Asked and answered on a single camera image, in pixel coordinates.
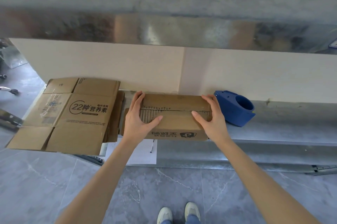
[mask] blue jeans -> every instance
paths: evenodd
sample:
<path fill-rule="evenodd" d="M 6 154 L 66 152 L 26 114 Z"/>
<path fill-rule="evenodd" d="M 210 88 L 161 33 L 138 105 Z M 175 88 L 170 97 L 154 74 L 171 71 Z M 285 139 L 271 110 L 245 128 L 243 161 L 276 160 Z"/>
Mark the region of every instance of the blue jeans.
<path fill-rule="evenodd" d="M 170 220 L 164 220 L 161 224 L 173 224 L 173 223 Z M 200 221 L 198 217 L 196 217 L 194 214 L 190 214 L 188 215 L 185 224 L 200 224 Z"/>

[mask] white sneaker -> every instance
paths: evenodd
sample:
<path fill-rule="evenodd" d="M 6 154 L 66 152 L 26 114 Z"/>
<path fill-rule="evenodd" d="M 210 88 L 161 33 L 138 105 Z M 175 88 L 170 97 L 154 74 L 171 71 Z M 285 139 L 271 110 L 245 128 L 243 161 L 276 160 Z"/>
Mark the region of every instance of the white sneaker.
<path fill-rule="evenodd" d="M 170 208 L 167 208 L 167 207 L 163 207 L 160 210 L 160 212 L 158 214 L 158 218 L 157 218 L 157 224 L 161 224 L 165 220 L 170 220 L 171 223 L 173 222 L 172 212 L 171 212 Z"/>
<path fill-rule="evenodd" d="M 198 206 L 196 206 L 196 204 L 192 202 L 188 202 L 185 207 L 185 221 L 187 221 L 187 217 L 190 214 L 195 215 L 196 217 L 198 217 L 199 221 L 201 221 Z"/>

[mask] pen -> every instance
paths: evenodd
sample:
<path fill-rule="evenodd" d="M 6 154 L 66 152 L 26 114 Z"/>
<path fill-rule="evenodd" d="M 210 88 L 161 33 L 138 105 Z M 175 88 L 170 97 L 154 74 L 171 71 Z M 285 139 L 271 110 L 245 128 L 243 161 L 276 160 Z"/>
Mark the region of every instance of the pen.
<path fill-rule="evenodd" d="M 154 139 L 153 139 L 153 142 L 152 142 L 152 146 L 151 146 L 151 151 L 150 151 L 150 153 L 152 153 L 152 151 L 153 151 L 153 143 L 154 143 Z"/>

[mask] hand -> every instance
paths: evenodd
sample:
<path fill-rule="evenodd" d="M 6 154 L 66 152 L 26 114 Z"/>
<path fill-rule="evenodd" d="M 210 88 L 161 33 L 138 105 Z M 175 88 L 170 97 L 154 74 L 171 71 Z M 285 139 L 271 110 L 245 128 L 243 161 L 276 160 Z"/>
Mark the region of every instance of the hand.
<path fill-rule="evenodd" d="M 133 96 L 129 112 L 125 117 L 124 126 L 124 140 L 130 140 L 137 146 L 145 136 L 159 124 L 163 116 L 158 116 L 150 123 L 145 124 L 139 117 L 139 110 L 141 108 L 141 102 L 145 97 L 145 93 L 141 91 L 136 92 Z"/>
<path fill-rule="evenodd" d="M 212 109 L 212 120 L 207 122 L 203 117 L 196 111 L 192 111 L 193 117 L 197 122 L 202 125 L 207 136 L 216 144 L 230 139 L 230 136 L 227 132 L 225 117 L 223 116 L 219 102 L 215 95 L 202 95 L 210 105 Z"/>

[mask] barcode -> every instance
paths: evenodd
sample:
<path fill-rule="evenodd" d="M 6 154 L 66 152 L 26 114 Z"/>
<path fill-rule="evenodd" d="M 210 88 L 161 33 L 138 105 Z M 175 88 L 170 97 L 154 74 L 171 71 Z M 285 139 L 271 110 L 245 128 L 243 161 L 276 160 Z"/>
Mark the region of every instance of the barcode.
<path fill-rule="evenodd" d="M 42 120 L 42 124 L 53 124 L 56 120 L 56 117 L 45 117 Z"/>

